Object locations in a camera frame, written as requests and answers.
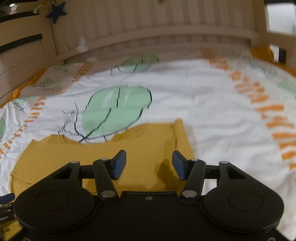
white bed sheet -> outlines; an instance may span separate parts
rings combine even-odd
[[[264,70],[254,68],[247,59],[229,59],[228,63],[240,70],[242,75],[260,81],[270,96],[267,103],[283,103],[286,109],[280,114],[295,123],[295,101],[287,97],[275,82],[270,81]],[[282,127],[268,129],[266,120],[255,111],[262,104],[251,104],[246,94],[237,92],[235,84],[238,82],[233,82],[229,77],[231,70],[218,69],[211,66],[208,60],[199,59],[160,62],[145,72],[136,71],[133,74],[114,69],[111,75],[110,70],[98,72],[104,67],[101,63],[94,63],[88,72],[85,70],[85,76],[72,83],[73,76],[82,66],[72,64],[50,67],[37,82],[39,85],[22,90],[21,97],[29,98],[14,104],[8,103],[0,109],[0,116],[6,123],[0,147],[4,152],[0,159],[0,195],[9,193],[10,172],[32,139],[41,140],[51,134],[58,134],[70,117],[66,131],[61,130],[60,134],[79,141],[82,137],[75,132],[75,114],[78,110],[78,132],[86,136],[87,133],[83,132],[82,113],[95,92],[103,88],[128,85],[130,89],[126,89],[124,95],[129,100],[133,96],[133,88],[140,85],[149,89],[152,103],[149,108],[143,106],[140,118],[131,126],[147,122],[172,122],[182,118],[197,158],[213,165],[227,160],[281,196],[285,212],[278,230],[290,239],[296,237],[296,169],[289,168],[295,158],[282,161],[284,150],[280,150],[279,143],[272,138],[275,131],[293,130]],[[104,98],[107,102],[111,99],[110,95]],[[100,104],[102,108],[108,107],[108,103]],[[39,112],[37,118],[28,118],[34,116],[30,115],[34,112]],[[71,113],[74,113],[74,121],[71,120]],[[9,140],[14,134],[21,136],[15,137],[10,144]],[[111,139],[112,135],[106,135],[105,138]],[[104,142],[105,138],[94,138],[88,142]],[[214,186],[215,182],[206,181],[203,193]]]

wooden bed post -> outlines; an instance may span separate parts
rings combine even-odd
[[[253,0],[254,13],[257,24],[257,32],[260,34],[261,45],[267,44],[267,21],[265,4],[263,0]]]

blue star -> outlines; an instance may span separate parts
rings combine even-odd
[[[53,23],[56,24],[59,16],[67,15],[67,13],[63,11],[65,4],[65,2],[62,2],[60,5],[57,6],[52,4],[52,11],[46,17],[52,18]]]

mattress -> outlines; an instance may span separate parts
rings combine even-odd
[[[0,109],[0,195],[9,193],[10,172],[32,139],[62,134],[105,142],[139,124],[182,118],[196,158],[212,165],[227,160],[281,196],[278,230],[295,238],[296,101],[290,89],[296,79],[248,56],[195,57],[190,51],[145,53],[48,68]],[[203,194],[214,187],[207,180]]]

screw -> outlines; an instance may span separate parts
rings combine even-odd
[[[104,198],[112,198],[116,195],[116,193],[112,190],[105,190],[101,192],[101,196]]]
[[[145,197],[145,199],[146,199],[147,201],[151,201],[151,200],[153,199],[153,196],[147,196],[147,197]]]
[[[193,190],[185,190],[182,195],[186,198],[194,198],[197,196],[197,192]]]

